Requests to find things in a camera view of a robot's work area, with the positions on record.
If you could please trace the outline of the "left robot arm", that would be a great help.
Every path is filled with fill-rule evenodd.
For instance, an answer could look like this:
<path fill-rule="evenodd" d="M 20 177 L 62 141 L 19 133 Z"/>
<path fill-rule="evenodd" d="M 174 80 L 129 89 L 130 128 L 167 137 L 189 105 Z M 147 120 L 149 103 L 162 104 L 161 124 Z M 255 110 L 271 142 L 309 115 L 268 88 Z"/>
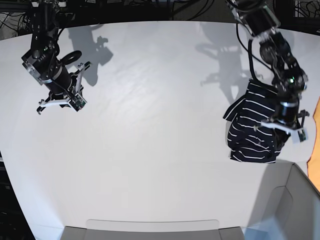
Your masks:
<path fill-rule="evenodd" d="M 307 140 L 304 122 L 310 114 L 299 107 L 308 77 L 279 32 L 280 21 L 262 0 L 228 0 L 226 3 L 235 20 L 247 27 L 252 39 L 259 41 L 260 57 L 274 75 L 271 84 L 277 89 L 276 110 L 262 120 L 260 126 L 283 131 L 295 142 Z"/>

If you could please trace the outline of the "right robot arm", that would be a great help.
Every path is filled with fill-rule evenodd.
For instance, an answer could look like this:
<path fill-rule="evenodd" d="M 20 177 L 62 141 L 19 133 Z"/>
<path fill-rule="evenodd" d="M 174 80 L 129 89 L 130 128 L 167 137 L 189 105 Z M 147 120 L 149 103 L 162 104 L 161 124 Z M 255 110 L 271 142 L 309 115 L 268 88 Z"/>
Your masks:
<path fill-rule="evenodd" d="M 34 12 L 31 16 L 32 38 L 30 49 L 22 56 L 22 65 L 27 72 L 42 86 L 49 90 L 47 99 L 38 103 L 37 113 L 45 108 L 60 106 L 80 111 L 86 105 L 83 97 L 82 77 L 92 65 L 91 62 L 80 63 L 76 72 L 68 72 L 66 66 L 77 61 L 80 50 L 75 50 L 58 59 L 59 37 L 63 32 L 56 19 L 61 8 L 67 6 L 65 0 L 33 0 Z"/>

